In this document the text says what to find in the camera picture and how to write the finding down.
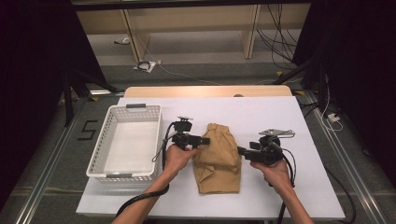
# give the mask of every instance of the wire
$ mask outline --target wire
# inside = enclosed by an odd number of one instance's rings
[[[355,204],[353,203],[352,197],[350,196],[350,194],[347,192],[346,187],[341,183],[341,181],[329,170],[329,168],[327,168],[325,165],[324,169],[326,170],[327,173],[329,173],[329,175],[332,176],[332,178],[338,183],[338,185],[340,185],[340,187],[343,189],[343,191],[346,193],[346,196],[348,197],[349,201],[350,201],[350,205],[352,206],[352,218],[349,221],[344,221],[344,220],[340,220],[339,222],[342,223],[353,223],[355,222],[356,219],[356,207]]]
[[[174,122],[172,122],[166,129],[165,138],[163,139],[163,144],[161,145],[161,149],[158,150],[157,154],[155,154],[155,156],[151,159],[152,162],[155,162],[158,159],[158,156],[160,155],[161,152],[164,153],[164,150],[166,149],[166,145],[168,144],[168,134],[169,134],[169,131],[171,130],[171,127],[173,125],[175,125]]]
[[[290,171],[290,183],[291,185],[294,187],[294,172],[293,169],[291,168],[291,164],[290,161],[288,160],[288,158],[282,153],[283,155],[283,160],[285,160],[286,164],[289,167],[289,171]]]
[[[282,223],[283,215],[285,214],[285,209],[286,209],[286,205],[285,203],[282,202],[282,206],[280,207],[279,216],[277,218],[276,224]]]
[[[150,56],[150,58],[151,58],[153,61],[156,61],[156,59],[154,58],[154,56],[152,56],[152,54],[150,53],[149,49],[146,47],[146,45],[145,45],[145,44],[143,43],[143,41],[140,39],[140,36],[139,36],[139,35],[137,36],[137,38],[139,39],[139,41],[140,41],[140,43],[142,44],[142,46],[145,48],[145,50],[146,50],[146,52],[148,53],[148,55]],[[169,71],[166,70],[160,63],[158,63],[158,65],[161,67],[161,69],[162,69],[164,72],[166,72],[166,73],[168,73],[168,74],[170,74],[170,75],[173,75],[173,76],[177,76],[177,77],[186,77],[186,78],[193,79],[193,80],[195,80],[195,81],[200,81],[200,82],[204,82],[204,83],[214,84],[214,85],[217,85],[217,86],[222,86],[222,84],[217,83],[217,82],[208,81],[208,80],[203,80],[203,79],[198,79],[198,78],[195,78],[195,77],[191,77],[191,76],[183,75],[183,74],[179,74],[179,73],[169,72]]]
[[[293,163],[294,163],[294,177],[293,177],[293,182],[295,181],[295,179],[296,179],[296,174],[297,174],[297,165],[296,165],[296,160],[294,159],[294,156],[293,156],[293,154],[288,150],[288,149],[285,149],[285,148],[282,148],[284,151],[287,151],[287,152],[289,152],[289,154],[291,155],[291,157],[293,158]]]
[[[313,107],[312,109],[310,109],[309,111],[308,111],[308,113],[306,113],[305,115],[304,115],[304,119],[306,119],[306,117],[312,112],[312,111],[314,111],[314,109],[316,109],[317,107],[315,106],[315,107]]]
[[[327,85],[327,95],[328,95],[328,100],[327,100],[326,107],[324,108],[324,110],[323,110],[323,112],[322,112],[321,114],[318,112],[319,115],[320,115],[320,121],[321,121],[322,125],[323,125],[327,130],[329,130],[329,131],[333,131],[333,132],[342,131],[344,127],[343,127],[343,124],[342,124],[340,121],[336,121],[336,122],[340,125],[340,128],[339,128],[339,129],[334,129],[334,128],[332,127],[332,125],[330,125],[330,128],[329,128],[328,126],[326,126],[326,124],[324,124],[323,115],[326,114],[326,110],[327,110],[327,108],[329,107],[329,102],[330,102],[330,88],[329,88],[329,85]]]
[[[273,13],[272,9],[270,8],[269,4],[267,4],[267,7],[268,7],[268,11],[270,12],[271,17],[273,19],[274,25],[276,26],[276,34],[275,34],[274,39],[271,39],[270,37],[266,36],[262,31],[258,31],[259,36],[262,39],[262,42],[265,44],[265,46],[267,46],[271,50],[271,59],[272,59],[274,65],[276,65],[277,67],[282,68],[282,69],[292,70],[292,68],[290,68],[290,67],[285,67],[285,66],[279,65],[278,63],[275,62],[275,59],[274,59],[274,53],[275,53],[275,54],[279,55],[280,57],[282,57],[282,60],[284,63],[286,63],[285,60],[287,60],[288,62],[291,63],[292,58],[290,57],[289,52],[291,53],[291,55],[294,55],[293,51],[290,48],[290,46],[292,46],[292,47],[294,47],[294,46],[292,44],[289,44],[286,41],[285,36],[283,36],[283,34],[282,34],[281,17],[282,17],[283,5],[282,4],[276,5],[275,16],[274,16],[274,13]],[[280,35],[280,39],[281,39],[280,42],[276,41],[278,34]],[[281,48],[284,51],[284,53],[282,53],[280,50],[275,48],[275,43],[280,43],[282,45]]]
[[[260,83],[263,83],[263,82],[273,82],[273,81],[275,81],[275,80],[274,79],[265,79],[265,80],[253,83],[253,85],[259,85]]]
[[[302,79],[303,79],[303,77],[300,77],[300,78],[297,78],[297,79],[295,79],[295,80],[293,80],[293,81],[287,81],[286,83],[297,82],[297,81],[300,81],[300,80],[302,80]]]
[[[102,48],[99,48],[99,49],[92,49],[92,51],[93,51],[93,53],[96,53],[96,52],[99,52],[99,51],[104,50],[104,49],[111,49],[111,48],[113,48],[114,45],[119,44],[120,40],[125,39],[125,38],[127,38],[127,37],[118,38],[118,39],[114,40],[113,43],[111,43],[109,45],[106,45],[106,46],[104,46]]]
[[[286,32],[288,32],[288,34],[291,37],[291,39],[297,44],[298,43],[297,40],[294,39],[293,35],[290,34],[288,29],[286,30]]]
[[[307,104],[307,105],[299,104],[299,106],[300,106],[301,109],[305,108],[306,106],[311,106],[311,105],[313,105],[313,106],[318,106],[318,102],[311,103],[311,104]]]
[[[128,200],[119,209],[119,211],[116,214],[116,217],[119,216],[125,210],[125,208],[127,208],[129,205],[131,205],[131,204],[133,204],[133,203],[135,203],[137,201],[143,200],[143,199],[152,198],[152,197],[158,197],[158,196],[164,195],[166,192],[168,192],[168,190],[169,190],[169,185],[167,185],[165,187],[165,189],[163,189],[163,190],[149,192],[149,193],[145,193],[145,194],[140,194],[140,195]]]

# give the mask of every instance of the camera mount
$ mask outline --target camera mount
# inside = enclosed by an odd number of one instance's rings
[[[192,124],[189,122],[189,117],[178,116],[180,121],[175,121],[175,131],[170,134],[169,138],[172,137],[172,142],[178,147],[185,150],[186,146],[192,145],[192,148],[196,148],[200,145],[209,145],[210,138],[203,138],[201,136],[191,135],[189,132],[191,130]]]
[[[281,131],[275,129],[269,129],[259,134],[264,135],[257,142],[249,142],[251,149],[244,147],[238,147],[238,154],[245,156],[246,160],[261,162],[265,165],[275,164],[277,161],[283,160],[283,149],[280,147],[279,138],[293,137],[294,131]]]

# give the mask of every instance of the basket handle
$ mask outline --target basket handle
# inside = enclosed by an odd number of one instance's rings
[[[114,173],[114,174],[106,174],[106,178],[131,178],[132,174],[119,174],[119,173]]]
[[[146,112],[148,108],[146,104],[133,104],[133,105],[126,105],[126,109],[128,112]]]

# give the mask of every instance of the forearm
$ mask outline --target forearm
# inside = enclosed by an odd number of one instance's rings
[[[283,189],[279,195],[288,208],[293,223],[314,223],[298,199],[294,189]]]
[[[172,178],[173,177],[167,172],[162,172],[158,176],[158,178],[152,183],[152,185],[148,187],[143,193],[149,193],[165,189],[172,180]],[[159,196],[151,197],[132,203],[116,219],[114,219],[112,223],[142,223],[159,198]]]

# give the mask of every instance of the human hand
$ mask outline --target human hand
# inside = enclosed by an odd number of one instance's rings
[[[285,190],[292,189],[289,170],[285,161],[278,161],[271,166],[252,161],[250,165],[262,171],[264,180],[274,186],[276,193],[282,194]]]
[[[170,178],[173,179],[187,165],[189,159],[199,152],[199,148],[189,149],[186,147],[185,150],[181,150],[176,145],[171,145],[166,150],[166,163],[163,170],[169,172]]]

